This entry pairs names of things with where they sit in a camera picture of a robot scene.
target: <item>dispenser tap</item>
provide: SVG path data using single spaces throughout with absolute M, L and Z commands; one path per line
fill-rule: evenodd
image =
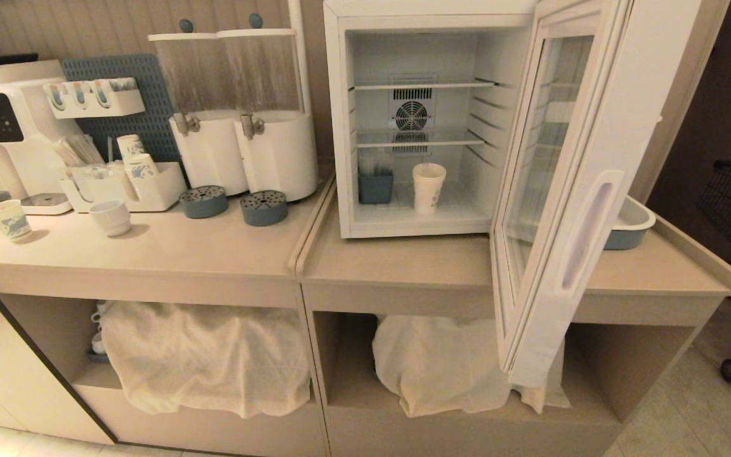
M 252 141 L 256 135 L 264 133 L 264 120 L 253 115 L 241 115 L 241 130 L 244 130 L 244 136 Z
M 188 116 L 187 113 L 174 113 L 174 122 L 176 129 L 183 134 L 188 136 L 188 132 L 199 132 L 199 118 L 195 116 Z

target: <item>white towel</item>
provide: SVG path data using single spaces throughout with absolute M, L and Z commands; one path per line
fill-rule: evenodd
M 389 315 L 381 319 L 372 349 L 377 376 L 400 397 L 408 417 L 499 408 L 511 390 L 538 413 L 544 405 L 570 406 L 560 388 L 562 348 L 547 387 L 512 385 L 500 368 L 493 319 Z
M 125 396 L 148 414 L 284 416 L 310 399 L 293 310 L 114 301 L 101 325 Z

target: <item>cart wheel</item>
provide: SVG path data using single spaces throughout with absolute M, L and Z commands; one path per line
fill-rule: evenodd
M 731 382 L 731 359 L 726 359 L 721 364 L 721 376 L 723 381 Z

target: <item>gray drip tray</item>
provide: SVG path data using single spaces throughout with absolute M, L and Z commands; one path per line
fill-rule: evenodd
M 617 223 L 611 229 L 609 239 L 605 242 L 605 249 L 609 251 L 623 251 L 633 249 L 642 243 L 645 232 L 656 223 L 656 215 L 645 208 L 640 202 L 626 197 Z

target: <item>mini fridge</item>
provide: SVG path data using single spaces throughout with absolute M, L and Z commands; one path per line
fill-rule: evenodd
M 661 121 L 699 0 L 324 9 L 342 237 L 488 232 L 501 367 L 538 387 Z M 390 158 L 391 199 L 364 204 L 358 162 L 375 152 Z M 447 169 L 432 214 L 414 210 L 424 162 Z

